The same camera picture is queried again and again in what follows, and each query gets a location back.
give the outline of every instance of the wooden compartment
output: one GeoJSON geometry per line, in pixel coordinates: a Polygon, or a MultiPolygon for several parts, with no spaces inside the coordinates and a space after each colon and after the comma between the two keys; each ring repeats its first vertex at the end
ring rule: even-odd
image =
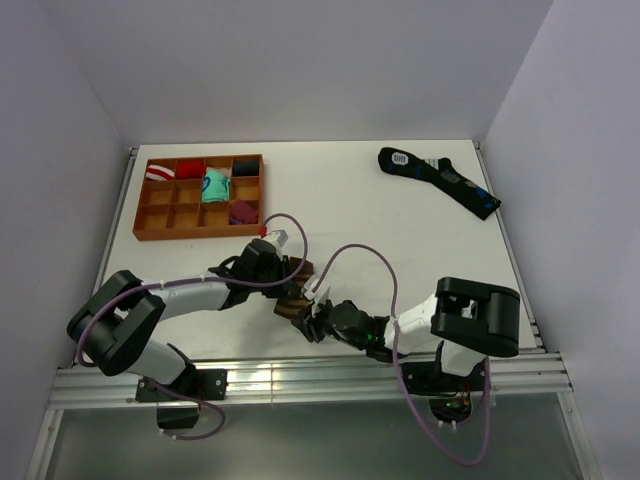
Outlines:
{"type": "Polygon", "coordinates": [[[185,238],[258,235],[263,225],[264,162],[262,155],[151,159],[148,165],[171,170],[181,162],[203,162],[205,167],[229,169],[229,202],[202,202],[203,178],[154,181],[145,179],[140,191],[133,234],[138,240],[176,240],[185,238]],[[259,162],[257,176],[233,176],[234,162],[259,162]],[[258,211],[258,223],[234,225],[231,206],[244,200],[258,211]]]}

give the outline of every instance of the cable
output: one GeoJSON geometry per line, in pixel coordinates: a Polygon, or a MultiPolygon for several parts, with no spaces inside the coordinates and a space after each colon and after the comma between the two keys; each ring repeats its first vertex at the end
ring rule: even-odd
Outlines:
{"type": "MultiPolygon", "coordinates": [[[[243,280],[235,280],[235,279],[231,279],[231,278],[221,278],[221,277],[207,277],[204,279],[205,282],[223,282],[223,283],[231,283],[234,285],[243,285],[245,287],[257,287],[257,288],[263,288],[263,287],[277,287],[278,285],[282,285],[284,283],[287,283],[289,280],[292,280],[293,278],[295,278],[296,275],[298,275],[298,273],[300,273],[300,271],[302,270],[302,268],[304,267],[304,264],[307,260],[307,254],[309,252],[309,242],[307,240],[307,235],[304,231],[304,228],[302,228],[302,225],[300,224],[300,222],[298,222],[298,220],[296,220],[293,216],[287,214],[287,213],[275,213],[269,217],[267,217],[264,221],[265,225],[273,220],[274,218],[287,218],[289,220],[291,220],[294,225],[298,228],[298,230],[300,231],[300,236],[302,237],[302,248],[303,248],[303,252],[302,252],[302,260],[300,261],[300,264],[298,265],[298,267],[291,272],[291,274],[288,277],[283,278],[282,280],[278,280],[276,282],[265,282],[265,283],[258,283],[258,282],[245,282],[243,280]]],[[[89,337],[89,333],[91,333],[91,330],[93,329],[93,327],[96,325],[96,323],[98,323],[100,321],[100,319],[109,311],[111,311],[113,308],[116,307],[116,305],[118,305],[122,300],[124,300],[125,298],[129,297],[130,295],[134,295],[135,293],[141,292],[141,291],[145,291],[145,290],[155,290],[158,288],[171,288],[171,287],[178,287],[178,286],[182,286],[182,285],[191,285],[194,283],[201,283],[203,281],[203,279],[201,277],[194,277],[194,278],[187,278],[187,279],[180,279],[180,280],[172,280],[169,282],[165,282],[164,284],[162,283],[153,283],[153,284],[149,284],[149,285],[139,285],[137,287],[134,287],[130,290],[127,290],[125,292],[122,292],[120,295],[117,295],[116,297],[114,297],[110,302],[108,302],[104,307],[102,307],[100,310],[98,310],[98,312],[93,316],[93,318],[91,319],[91,321],[87,324],[87,326],[85,327],[84,331],[82,332],[82,335],[80,335],[80,339],[78,340],[78,347],[76,349],[76,359],[78,360],[78,363],[84,367],[95,367],[95,363],[91,363],[91,362],[87,362],[84,357],[84,348],[85,345],[87,343],[87,338],[89,337]]],[[[222,408],[220,408],[217,405],[214,405],[213,403],[204,401],[204,400],[200,400],[197,398],[193,398],[193,397],[188,397],[186,395],[181,395],[177,392],[174,392],[170,389],[168,389],[167,387],[165,387],[164,385],[158,383],[156,380],[154,380],[153,378],[146,378],[146,380],[152,384],[155,388],[157,388],[159,391],[165,393],[166,395],[169,395],[170,397],[176,398],[178,400],[184,400],[186,402],[194,402],[197,403],[200,407],[207,407],[210,408],[211,410],[217,412],[220,415],[220,423],[211,431],[207,432],[207,433],[203,433],[202,435],[177,435],[173,432],[167,432],[165,431],[164,433],[168,436],[170,436],[171,438],[175,438],[177,440],[202,440],[205,438],[209,438],[213,435],[215,435],[216,433],[218,433],[220,431],[220,429],[224,426],[224,422],[226,420],[226,415],[224,413],[224,411],[222,410],[222,408]]]]}
{"type": "Polygon", "coordinates": [[[480,405],[484,403],[485,429],[484,429],[484,436],[482,439],[482,448],[480,449],[480,452],[478,453],[476,458],[474,458],[473,460],[466,460],[464,458],[457,456],[455,453],[449,450],[442,442],[440,442],[436,434],[431,431],[431,429],[427,426],[427,423],[422,418],[422,415],[420,415],[420,412],[418,411],[417,407],[413,403],[411,394],[407,390],[407,386],[404,384],[404,379],[402,376],[402,368],[400,367],[400,361],[398,359],[398,338],[400,337],[400,326],[398,325],[398,322],[396,319],[396,301],[398,299],[398,279],[396,277],[396,273],[393,270],[393,267],[391,266],[389,261],[384,257],[384,255],[378,252],[375,248],[369,247],[368,245],[362,245],[360,243],[350,243],[348,245],[344,245],[343,247],[340,247],[338,250],[336,250],[336,252],[331,256],[331,258],[327,262],[327,266],[324,268],[322,272],[322,275],[320,275],[320,278],[318,279],[318,283],[315,285],[312,291],[315,292],[320,286],[320,284],[324,281],[325,277],[327,276],[327,273],[329,272],[329,269],[331,268],[331,265],[333,264],[334,260],[338,257],[338,255],[340,255],[343,251],[349,248],[363,248],[364,250],[368,250],[369,252],[373,253],[380,260],[382,260],[382,263],[385,264],[385,266],[389,270],[389,273],[391,274],[391,279],[393,280],[393,295],[391,296],[391,319],[393,321],[394,332],[395,332],[395,335],[393,338],[393,349],[391,352],[392,358],[393,358],[393,367],[396,372],[396,378],[398,380],[398,384],[400,385],[400,390],[402,391],[402,394],[405,400],[407,401],[407,405],[409,406],[409,409],[413,413],[414,418],[418,422],[418,425],[420,425],[422,430],[427,434],[427,436],[431,439],[434,445],[438,447],[438,449],[442,453],[444,453],[447,457],[449,457],[451,460],[465,467],[473,467],[475,465],[478,465],[480,462],[482,462],[482,460],[484,460],[484,457],[487,455],[487,451],[489,448],[489,434],[491,431],[490,429],[491,414],[489,412],[489,401],[488,401],[488,397],[491,389],[489,359],[487,358],[485,360],[484,390],[482,392],[482,398],[480,399],[478,408],[474,409],[471,415],[469,415],[469,418],[467,418],[464,422],[460,422],[458,424],[458,425],[462,425],[464,423],[467,423],[469,420],[471,420],[471,418],[473,418],[476,411],[479,409],[480,405]]]}

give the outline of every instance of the gray floor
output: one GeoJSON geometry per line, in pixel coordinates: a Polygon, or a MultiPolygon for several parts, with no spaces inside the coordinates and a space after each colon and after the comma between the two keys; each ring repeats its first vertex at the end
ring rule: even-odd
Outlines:
{"type": "MultiPolygon", "coordinates": [[[[580,478],[555,395],[498,397],[489,454],[472,471],[438,452],[397,401],[227,411],[225,429],[198,442],[159,437],[152,409],[66,412],[47,479],[580,478]]],[[[443,437],[472,457],[482,426],[476,418],[443,437]]]]}

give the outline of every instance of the white table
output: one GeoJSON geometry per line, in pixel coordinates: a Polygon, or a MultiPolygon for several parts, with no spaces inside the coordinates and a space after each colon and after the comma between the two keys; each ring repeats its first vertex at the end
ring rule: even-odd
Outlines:
{"type": "MultiPolygon", "coordinates": [[[[431,185],[382,173],[377,155],[384,146],[421,158],[449,157],[462,175],[486,187],[468,140],[144,145],[131,174],[104,278],[121,269],[148,279],[198,275],[239,254],[251,238],[139,242],[132,228],[148,159],[261,153],[266,166],[265,216],[287,212],[302,223],[316,271],[345,243],[377,248],[398,276],[398,313],[424,301],[444,276],[519,290],[496,216],[482,221],[431,185]]],[[[300,256],[302,242],[293,225],[278,219],[269,227],[286,228],[285,253],[300,256]]],[[[327,282],[334,303],[351,299],[369,314],[389,313],[389,273],[369,252],[343,253],[327,282]]],[[[307,343],[288,320],[272,313],[273,306],[273,300],[254,294],[225,312],[197,312],[164,322],[153,338],[200,360],[361,355],[330,339],[307,343]]],[[[520,347],[536,348],[522,304],[520,347]]]]}

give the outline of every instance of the white wall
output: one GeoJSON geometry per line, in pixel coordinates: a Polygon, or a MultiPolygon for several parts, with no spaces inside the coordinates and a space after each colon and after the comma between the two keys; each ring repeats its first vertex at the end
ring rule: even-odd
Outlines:
{"type": "Polygon", "coordinates": [[[40,0],[130,143],[483,138],[551,0],[40,0]]]}
{"type": "Polygon", "coordinates": [[[0,477],[23,478],[90,294],[125,150],[32,0],[0,2],[0,477]]]}
{"type": "Polygon", "coordinates": [[[606,478],[640,452],[640,3],[556,0],[485,158],[606,478]]]}

